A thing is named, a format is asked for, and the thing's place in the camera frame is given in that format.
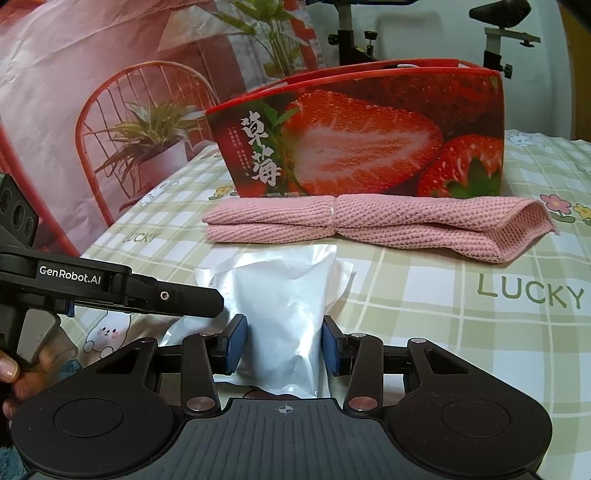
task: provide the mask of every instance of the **red gift box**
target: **red gift box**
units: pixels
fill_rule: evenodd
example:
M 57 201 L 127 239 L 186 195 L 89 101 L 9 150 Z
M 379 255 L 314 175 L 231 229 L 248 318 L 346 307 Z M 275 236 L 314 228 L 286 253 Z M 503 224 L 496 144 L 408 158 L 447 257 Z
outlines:
M 501 75 L 460 60 L 303 73 L 206 115 L 241 197 L 500 194 Z

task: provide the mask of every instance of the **pink towel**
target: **pink towel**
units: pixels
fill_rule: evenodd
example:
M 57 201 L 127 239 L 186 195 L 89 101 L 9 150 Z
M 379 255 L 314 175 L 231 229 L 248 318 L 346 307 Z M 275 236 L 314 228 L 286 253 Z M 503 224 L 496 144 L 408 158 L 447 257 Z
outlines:
M 544 204 L 517 197 L 228 199 L 203 221 L 213 242 L 284 244 L 339 233 L 386 247 L 451 248 L 496 264 L 514 260 L 533 240 L 556 231 Z

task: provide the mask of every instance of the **silver screw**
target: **silver screw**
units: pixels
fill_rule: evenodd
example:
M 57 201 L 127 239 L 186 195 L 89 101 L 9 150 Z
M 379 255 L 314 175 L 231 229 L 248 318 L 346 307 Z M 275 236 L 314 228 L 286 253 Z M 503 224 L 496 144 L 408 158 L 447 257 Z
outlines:
M 193 397 L 187 400 L 187 408 L 193 411 L 208 411 L 216 406 L 216 401 L 210 397 Z
M 372 397 L 353 397 L 349 400 L 349 407 L 356 411 L 370 411 L 378 406 L 378 401 Z

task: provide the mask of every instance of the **white plastic bag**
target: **white plastic bag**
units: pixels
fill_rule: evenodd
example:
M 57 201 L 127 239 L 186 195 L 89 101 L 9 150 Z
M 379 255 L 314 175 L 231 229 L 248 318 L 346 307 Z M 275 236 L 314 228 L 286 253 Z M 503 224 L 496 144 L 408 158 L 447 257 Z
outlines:
M 197 285 L 218 289 L 225 311 L 215 319 L 183 317 L 160 345 L 178 345 L 197 332 L 220 332 L 242 313 L 249 331 L 238 369 L 229 377 L 215 375 L 215 381 L 276 395 L 327 396 L 322 318 L 345 292 L 352 272 L 353 265 L 336 259 L 335 245 L 259 251 L 211 269 L 196 268 Z

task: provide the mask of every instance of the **bed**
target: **bed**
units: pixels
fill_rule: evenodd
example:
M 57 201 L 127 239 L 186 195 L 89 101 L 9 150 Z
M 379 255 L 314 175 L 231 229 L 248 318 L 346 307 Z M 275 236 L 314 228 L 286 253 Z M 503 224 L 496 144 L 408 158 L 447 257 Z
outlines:
M 554 436 L 544 480 L 591 476 L 591 144 L 506 132 L 504 194 L 541 199 L 556 220 L 549 234 L 509 266 L 485 265 L 450 251 L 397 251 L 331 238 L 355 266 L 349 290 L 330 312 L 343 331 L 386 344 L 421 336 L 526 392 L 550 414 Z M 160 184 L 104 233 L 84 257 L 126 264 L 164 281 L 194 284 L 196 266 L 261 248 L 206 240 L 201 218 L 236 196 L 217 145 Z M 80 308 L 63 327 L 87 365 L 136 338 L 162 338 L 176 319 Z M 108 346 L 91 342 L 106 326 Z M 346 386 L 331 381 L 331 395 Z M 220 385 L 220 397 L 248 389 Z M 385 379 L 385 400 L 403 395 Z

